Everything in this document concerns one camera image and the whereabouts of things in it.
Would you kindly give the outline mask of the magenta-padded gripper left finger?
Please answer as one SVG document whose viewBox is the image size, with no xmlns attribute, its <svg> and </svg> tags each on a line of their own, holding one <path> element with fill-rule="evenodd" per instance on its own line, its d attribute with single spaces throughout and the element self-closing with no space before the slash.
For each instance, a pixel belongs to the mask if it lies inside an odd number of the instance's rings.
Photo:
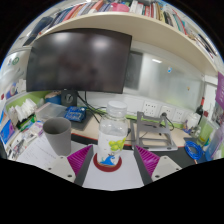
<svg viewBox="0 0 224 224">
<path fill-rule="evenodd" d="M 46 170 L 78 186 L 82 186 L 92 157 L 93 146 L 88 145 L 68 157 L 59 156 Z"/>
</svg>

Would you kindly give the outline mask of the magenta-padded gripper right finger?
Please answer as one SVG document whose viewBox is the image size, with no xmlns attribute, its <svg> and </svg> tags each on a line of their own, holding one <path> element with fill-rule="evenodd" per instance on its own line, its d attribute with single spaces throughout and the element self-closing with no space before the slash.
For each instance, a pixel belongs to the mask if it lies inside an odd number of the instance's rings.
<svg viewBox="0 0 224 224">
<path fill-rule="evenodd" d="M 167 155 L 158 156 L 139 146 L 134 147 L 134 157 L 144 185 L 181 170 L 181 167 Z"/>
</svg>

